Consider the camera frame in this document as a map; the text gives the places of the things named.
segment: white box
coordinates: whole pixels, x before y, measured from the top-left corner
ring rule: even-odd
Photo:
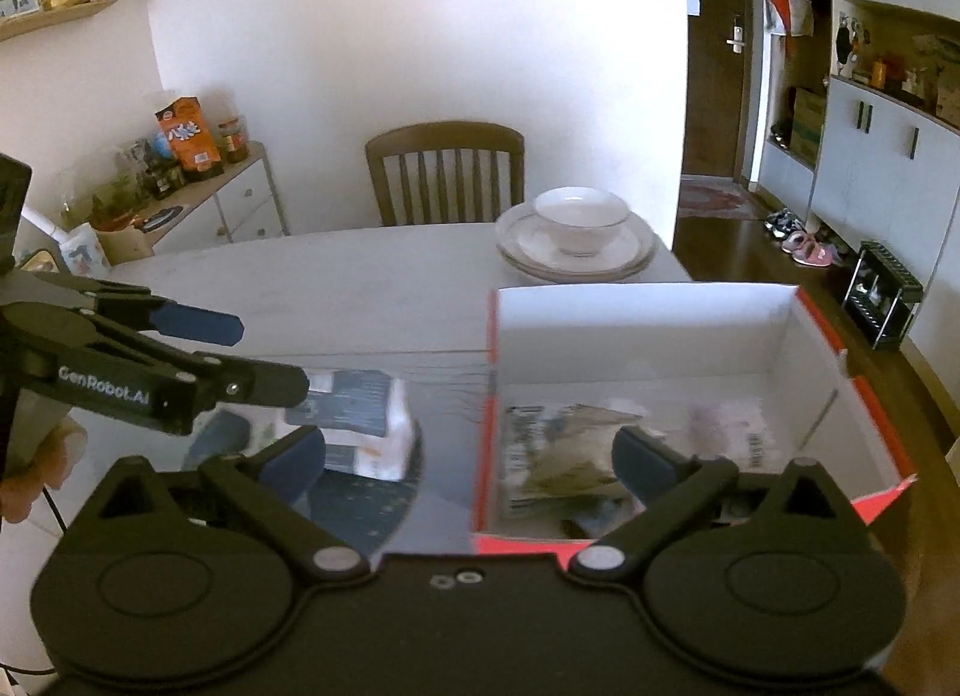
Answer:
[[[479,553],[554,552],[587,542],[558,521],[499,513],[499,418],[530,400],[672,407],[760,399],[785,459],[820,461],[861,517],[913,481],[909,457],[843,344],[802,290],[771,284],[601,284],[501,290],[491,300],[491,398],[474,506]]]

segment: white plate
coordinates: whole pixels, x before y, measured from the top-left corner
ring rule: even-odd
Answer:
[[[560,252],[544,230],[544,220],[529,203],[512,207],[496,222],[497,247],[512,266],[538,279],[560,284],[610,282],[638,274],[656,249],[656,235],[632,214],[620,235],[594,257]]]

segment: rug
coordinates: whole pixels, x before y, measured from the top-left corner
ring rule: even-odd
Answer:
[[[723,176],[681,176],[677,216],[761,220],[765,211],[746,189]]]

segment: wall shelf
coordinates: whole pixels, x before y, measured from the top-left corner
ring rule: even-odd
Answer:
[[[114,2],[116,2],[116,0],[82,2],[81,4],[72,5],[69,8],[61,8],[56,11],[38,11],[37,13],[25,14],[23,16],[0,19],[0,41],[8,41],[11,38],[16,38],[18,35],[25,35],[28,32],[37,31],[38,29],[62,25],[65,22],[88,19],[91,16],[96,16],[101,11],[106,11]]]

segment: glass jar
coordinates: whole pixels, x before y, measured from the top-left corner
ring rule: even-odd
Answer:
[[[250,156],[247,146],[247,122],[243,117],[233,117],[217,125],[223,141],[224,159],[231,164],[241,163]]]

